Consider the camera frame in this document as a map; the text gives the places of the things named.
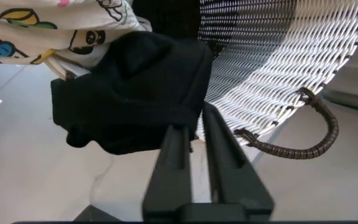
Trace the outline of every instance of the woven wicker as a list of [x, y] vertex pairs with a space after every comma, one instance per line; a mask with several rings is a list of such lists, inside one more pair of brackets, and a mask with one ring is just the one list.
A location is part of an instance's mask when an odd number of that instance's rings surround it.
[[358, 46], [358, 0], [201, 0], [200, 13], [216, 53], [206, 101], [232, 131], [271, 132], [305, 105], [301, 87], [318, 94]]

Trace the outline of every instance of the laundry basket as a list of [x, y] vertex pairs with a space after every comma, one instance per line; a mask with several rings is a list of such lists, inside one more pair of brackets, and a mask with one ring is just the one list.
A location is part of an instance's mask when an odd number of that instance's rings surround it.
[[[135, 13], [150, 19], [155, 32], [197, 37], [211, 47], [215, 60], [206, 101], [240, 144], [289, 159], [312, 159], [331, 147], [338, 123], [316, 94], [358, 46], [358, 0], [137, 2]], [[295, 150], [257, 140], [304, 105], [328, 124], [320, 143]], [[203, 138], [201, 119], [198, 127]]]

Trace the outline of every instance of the basket handle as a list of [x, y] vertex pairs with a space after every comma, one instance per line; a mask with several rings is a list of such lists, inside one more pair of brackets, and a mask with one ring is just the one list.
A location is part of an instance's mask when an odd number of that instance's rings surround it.
[[308, 149], [289, 149], [285, 147], [275, 146], [273, 144], [258, 141], [258, 135], [252, 134], [245, 129], [237, 129], [234, 131], [238, 135], [249, 142], [248, 146], [255, 147], [267, 154], [278, 156], [286, 159], [313, 159], [323, 155], [335, 142], [339, 134], [338, 121], [328, 107], [316, 96], [311, 90], [302, 87], [300, 92], [303, 96], [307, 96], [306, 105], [310, 105], [319, 114], [323, 116], [328, 125], [328, 133], [323, 140], [317, 145]]

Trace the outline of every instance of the tile floor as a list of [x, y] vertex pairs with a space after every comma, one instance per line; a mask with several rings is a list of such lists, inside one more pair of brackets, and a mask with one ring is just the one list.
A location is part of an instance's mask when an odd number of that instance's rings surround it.
[[[45, 65], [0, 65], [0, 223], [73, 220], [90, 202], [121, 220], [140, 220], [158, 151], [114, 157], [93, 143], [83, 149], [67, 146], [64, 130], [52, 122], [49, 82], [54, 78]], [[330, 107], [341, 135], [324, 157], [257, 159], [277, 203], [276, 220], [358, 219], [358, 111]], [[300, 110], [276, 142], [306, 147], [322, 137], [323, 127], [317, 115]], [[206, 202], [204, 145], [193, 144], [193, 195]], [[246, 152], [250, 160], [257, 157], [256, 150]]]

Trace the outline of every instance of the pink print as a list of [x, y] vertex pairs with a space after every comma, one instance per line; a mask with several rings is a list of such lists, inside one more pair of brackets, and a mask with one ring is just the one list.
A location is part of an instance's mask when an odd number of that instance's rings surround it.
[[70, 0], [60, 0], [60, 3], [58, 4], [59, 7], [65, 7], [70, 3]]

